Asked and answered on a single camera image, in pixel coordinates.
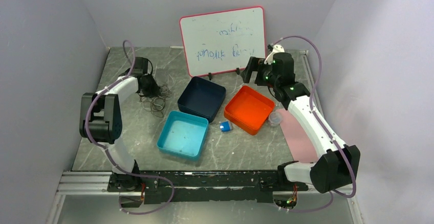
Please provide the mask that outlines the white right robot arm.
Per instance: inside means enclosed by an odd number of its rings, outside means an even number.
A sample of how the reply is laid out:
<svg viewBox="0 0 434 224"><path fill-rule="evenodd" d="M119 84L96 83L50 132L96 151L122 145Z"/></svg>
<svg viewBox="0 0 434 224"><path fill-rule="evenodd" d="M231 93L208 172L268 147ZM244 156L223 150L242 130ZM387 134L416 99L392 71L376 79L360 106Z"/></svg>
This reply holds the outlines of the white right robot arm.
<svg viewBox="0 0 434 224"><path fill-rule="evenodd" d="M347 197L354 196L360 151L333 132L314 105L313 93L295 80L292 55L280 52L267 58L250 57L240 73L244 83L249 83L253 72L257 73L254 83L273 90L274 98L298 121L318 156L315 163L292 161L279 165L277 186L289 190L299 182L312 185L320 193L338 193L339 188L352 185Z"/></svg>

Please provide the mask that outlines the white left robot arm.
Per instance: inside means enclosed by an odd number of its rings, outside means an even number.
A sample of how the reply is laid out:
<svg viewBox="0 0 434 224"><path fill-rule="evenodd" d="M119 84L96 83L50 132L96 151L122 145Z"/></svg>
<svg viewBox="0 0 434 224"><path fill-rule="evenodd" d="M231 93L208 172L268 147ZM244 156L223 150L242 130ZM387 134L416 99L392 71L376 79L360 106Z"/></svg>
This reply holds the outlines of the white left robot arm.
<svg viewBox="0 0 434 224"><path fill-rule="evenodd" d="M79 132L99 147L112 164L114 182L128 191L140 188L142 177L137 162L127 151L121 137L123 124L120 104L133 94L156 98L161 93L150 60L136 57L133 67L111 85L81 98Z"/></svg>

